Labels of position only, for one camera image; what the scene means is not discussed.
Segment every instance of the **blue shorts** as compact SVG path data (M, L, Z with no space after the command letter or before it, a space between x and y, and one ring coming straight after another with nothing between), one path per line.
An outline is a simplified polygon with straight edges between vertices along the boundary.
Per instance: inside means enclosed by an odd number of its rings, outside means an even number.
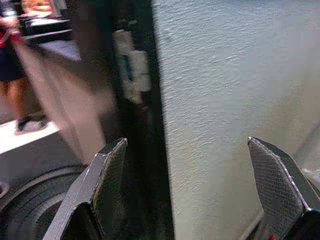
M11 82L25 76L13 47L0 47L0 82Z

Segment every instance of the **gray textured wall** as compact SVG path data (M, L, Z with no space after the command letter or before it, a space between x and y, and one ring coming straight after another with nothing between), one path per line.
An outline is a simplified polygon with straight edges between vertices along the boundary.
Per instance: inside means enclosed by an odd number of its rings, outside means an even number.
M247 137L294 154L317 125L319 9L154 0L178 240L243 239L261 211Z

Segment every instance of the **white floor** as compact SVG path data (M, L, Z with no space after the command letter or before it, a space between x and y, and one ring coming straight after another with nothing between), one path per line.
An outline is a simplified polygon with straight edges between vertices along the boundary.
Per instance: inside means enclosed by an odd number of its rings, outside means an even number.
M10 121L0 125L0 154L21 147L58 131L53 122L40 131L15 135L16 122Z

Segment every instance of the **person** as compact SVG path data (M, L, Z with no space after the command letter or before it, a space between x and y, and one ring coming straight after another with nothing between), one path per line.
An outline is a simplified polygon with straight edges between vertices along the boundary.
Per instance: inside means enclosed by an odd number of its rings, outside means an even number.
M47 126L45 121L33 121L26 113L25 92L28 87L23 67L10 44L8 31L18 25L16 17L6 17L8 6L0 0L0 95L16 117L15 134L41 130Z

